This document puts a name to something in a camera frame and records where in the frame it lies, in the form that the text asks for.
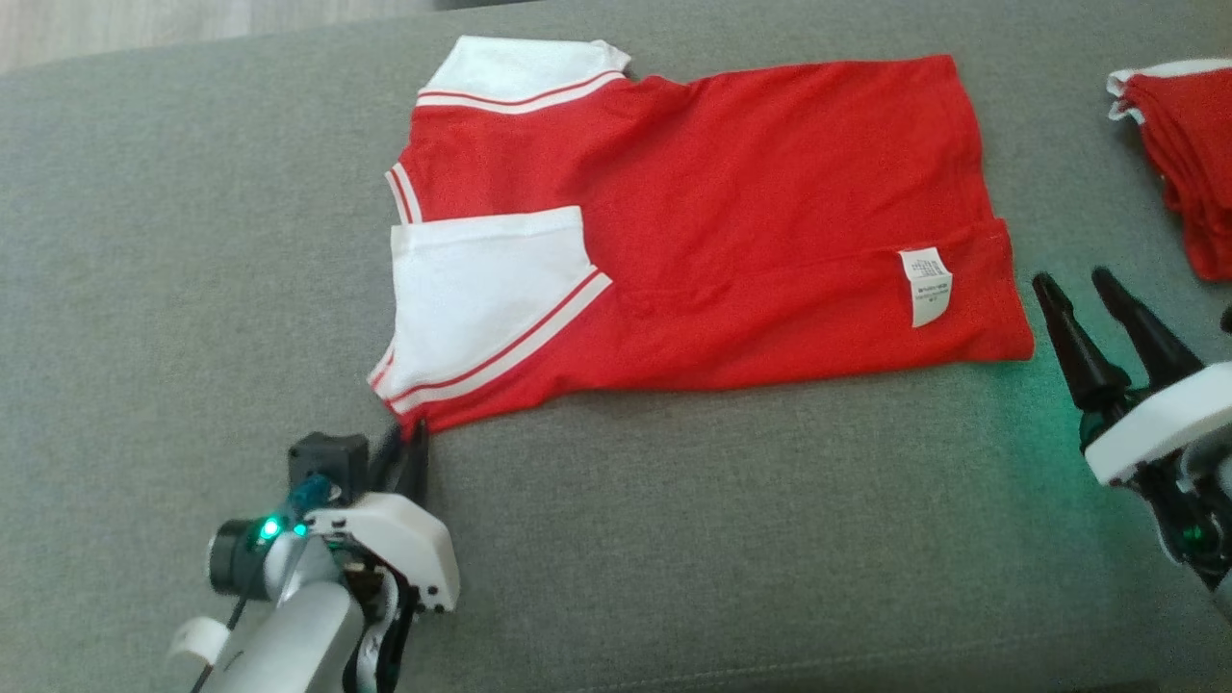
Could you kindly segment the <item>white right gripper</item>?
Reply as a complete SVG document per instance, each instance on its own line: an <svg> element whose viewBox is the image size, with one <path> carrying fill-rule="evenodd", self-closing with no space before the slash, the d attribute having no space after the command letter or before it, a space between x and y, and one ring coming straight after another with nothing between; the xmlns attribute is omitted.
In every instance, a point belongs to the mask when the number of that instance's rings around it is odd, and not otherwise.
<svg viewBox="0 0 1232 693"><path fill-rule="evenodd" d="M1148 388L1158 391L1085 448L1084 459L1096 482L1112 485L1129 478L1145 462L1228 428L1231 364L1223 361L1204 369L1204 361L1108 268L1092 271L1092 285L1132 342L1147 374ZM1036 273L1031 286L1076 408L1103 412L1121 404L1129 376L1092 342L1064 290L1051 273Z"/></svg>

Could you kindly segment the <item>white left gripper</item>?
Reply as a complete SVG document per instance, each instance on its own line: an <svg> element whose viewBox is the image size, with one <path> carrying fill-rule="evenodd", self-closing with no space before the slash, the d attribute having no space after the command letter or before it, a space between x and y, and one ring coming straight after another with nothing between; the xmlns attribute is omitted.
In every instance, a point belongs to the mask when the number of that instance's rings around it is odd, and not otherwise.
<svg viewBox="0 0 1232 693"><path fill-rule="evenodd" d="M400 425L391 425L371 456L371 491L388 490L391 470L402 456L400 494L365 493L351 506L313 511L306 527L312 535L339 541L395 571L420 589L428 610L455 612L461 580L448 527L423 509L430 459L428 420L416 420L404 444Z"/></svg>

